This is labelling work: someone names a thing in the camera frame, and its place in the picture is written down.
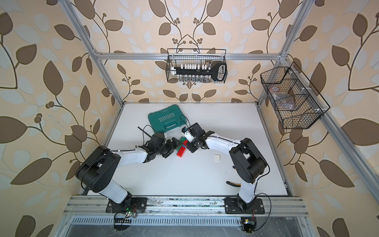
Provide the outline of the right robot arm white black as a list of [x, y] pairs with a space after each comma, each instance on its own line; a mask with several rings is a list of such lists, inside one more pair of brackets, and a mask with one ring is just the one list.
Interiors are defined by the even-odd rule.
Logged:
[[241, 211], [251, 209], [256, 200], [258, 180], [265, 175], [268, 163], [249, 138], [232, 140], [222, 137], [213, 131], [205, 132], [198, 123], [182, 128], [188, 140], [187, 149], [194, 153], [198, 149], [216, 150], [229, 155], [235, 170], [241, 178], [240, 190], [237, 195], [237, 206]]

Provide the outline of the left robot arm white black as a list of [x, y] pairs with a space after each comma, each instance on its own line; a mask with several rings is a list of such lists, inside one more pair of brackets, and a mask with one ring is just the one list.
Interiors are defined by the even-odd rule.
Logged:
[[100, 193], [114, 203], [121, 204], [131, 194], [113, 180], [117, 168], [148, 163], [156, 156], [167, 158], [181, 145], [178, 139], [166, 139], [164, 133], [159, 132], [133, 150], [112, 151], [105, 146], [99, 146], [77, 169], [76, 178], [92, 192]]

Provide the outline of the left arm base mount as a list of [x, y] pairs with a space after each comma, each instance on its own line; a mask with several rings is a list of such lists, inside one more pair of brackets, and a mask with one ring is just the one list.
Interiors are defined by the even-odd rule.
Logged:
[[134, 197], [128, 194], [121, 203], [116, 203], [109, 199], [106, 213], [144, 213], [147, 207], [148, 198]]

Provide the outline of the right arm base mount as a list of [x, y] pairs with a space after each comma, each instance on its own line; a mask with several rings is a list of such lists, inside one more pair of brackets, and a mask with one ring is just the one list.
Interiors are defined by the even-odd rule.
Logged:
[[226, 214], [265, 214], [265, 208], [261, 198], [254, 198], [250, 203], [245, 203], [239, 196], [224, 199]]

